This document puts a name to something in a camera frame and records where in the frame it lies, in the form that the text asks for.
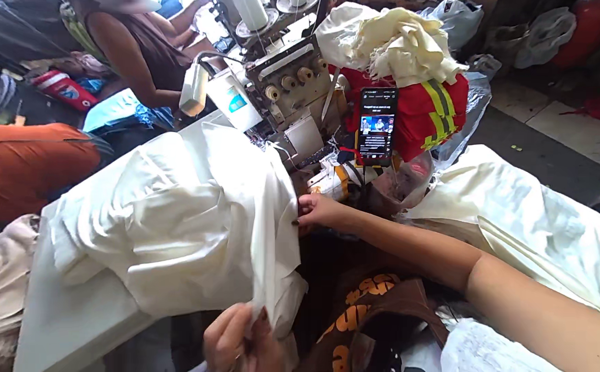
sleeveless top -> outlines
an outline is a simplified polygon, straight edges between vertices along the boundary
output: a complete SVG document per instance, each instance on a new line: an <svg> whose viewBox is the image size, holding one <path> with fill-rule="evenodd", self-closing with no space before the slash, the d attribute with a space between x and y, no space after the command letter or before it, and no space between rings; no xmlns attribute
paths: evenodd
<svg viewBox="0 0 600 372"><path fill-rule="evenodd" d="M137 41L156 89L180 91L183 88L185 72L192 64L192 59L169 43L162 30L152 21L150 13L112 13L100 9L99 4L94 0L74 0L71 4L75 9L75 13L77 13L78 19L85 26L88 16L99 12L110 14L123 23ZM88 27L86 30L95 43L91 30Z"/></svg>

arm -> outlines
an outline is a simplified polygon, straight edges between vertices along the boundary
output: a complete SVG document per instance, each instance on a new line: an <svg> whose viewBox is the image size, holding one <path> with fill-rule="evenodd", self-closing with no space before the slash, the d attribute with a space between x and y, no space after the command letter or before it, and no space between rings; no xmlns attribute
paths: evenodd
<svg viewBox="0 0 600 372"><path fill-rule="evenodd" d="M507 338L564 371L600 371L600 312L460 240L404 226L320 195L300 198L300 226L357 234L463 293Z"/></svg>
<svg viewBox="0 0 600 372"><path fill-rule="evenodd" d="M143 105L150 108L169 106L172 111L178 108L180 91L155 88L139 45L123 23L107 13L93 13L87 27L112 67Z"/></svg>
<svg viewBox="0 0 600 372"><path fill-rule="evenodd" d="M164 36L166 36L173 44L173 41L175 41L177 37L188 31L192 22L194 22L194 14L196 14L199 8L208 3L210 3L210 0L194 0L185 9L169 19L165 19L158 13L150 14L152 15L152 21L160 27Z"/></svg>

wire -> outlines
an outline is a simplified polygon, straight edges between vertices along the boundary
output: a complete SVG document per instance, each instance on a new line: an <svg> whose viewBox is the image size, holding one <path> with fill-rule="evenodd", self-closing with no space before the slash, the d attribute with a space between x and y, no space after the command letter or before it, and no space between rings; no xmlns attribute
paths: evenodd
<svg viewBox="0 0 600 372"><path fill-rule="evenodd" d="M277 145L276 143L274 143L274 142L272 142L272 141L265 141L265 143L266 143L266 144L269 144L269 145L270 145L270 146L272 146L273 148L278 148L278 149L280 149L281 151L284 151L284 152L286 153L286 156L288 156L288 160L291 162L291 164L293 165L293 167L294 167L296 170L298 170L298 171L300 171L300 172L303 172L303 173L308 173L308 174L311 174L311 171L306 171L306 170L304 170L304 169L300 169L300 168L298 168L298 167L295 165L295 163L293 163L293 159L291 159L291 154L288 152L288 150L286 150L285 148L283 148L283 147L281 147L281 146Z"/></svg>

white table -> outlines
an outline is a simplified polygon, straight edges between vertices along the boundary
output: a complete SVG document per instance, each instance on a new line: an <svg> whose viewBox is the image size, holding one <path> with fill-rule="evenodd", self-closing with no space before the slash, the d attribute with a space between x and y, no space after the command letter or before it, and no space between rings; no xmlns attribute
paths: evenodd
<svg viewBox="0 0 600 372"><path fill-rule="evenodd" d="M230 126L220 111L199 122ZM197 138L200 126L179 131L195 163L197 175L211 175L204 156L206 145ZM128 155L91 177L119 172ZM33 258L15 372L77 372L151 325L155 319L137 308L121 280L103 270L86 283L64 286L54 266L54 251L47 220L54 217L56 202L43 209L41 235Z"/></svg>

orange fabric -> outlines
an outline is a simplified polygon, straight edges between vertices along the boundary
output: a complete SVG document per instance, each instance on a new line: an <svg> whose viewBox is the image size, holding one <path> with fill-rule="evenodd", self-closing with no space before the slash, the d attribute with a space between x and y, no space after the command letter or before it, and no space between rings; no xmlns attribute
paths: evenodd
<svg viewBox="0 0 600 372"><path fill-rule="evenodd" d="M0 125L0 221L38 213L50 193L76 183L99 164L88 137L72 126Z"/></svg>

